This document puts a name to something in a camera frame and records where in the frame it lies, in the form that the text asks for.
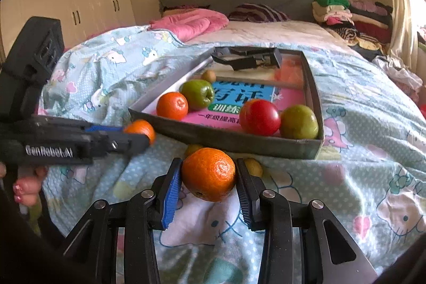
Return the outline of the left hand with red nails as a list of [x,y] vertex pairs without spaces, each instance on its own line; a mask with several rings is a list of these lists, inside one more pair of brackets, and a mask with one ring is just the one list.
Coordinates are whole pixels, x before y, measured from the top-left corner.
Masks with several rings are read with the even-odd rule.
[[1,190],[8,203],[36,205],[48,168],[44,166],[6,166],[1,163]]

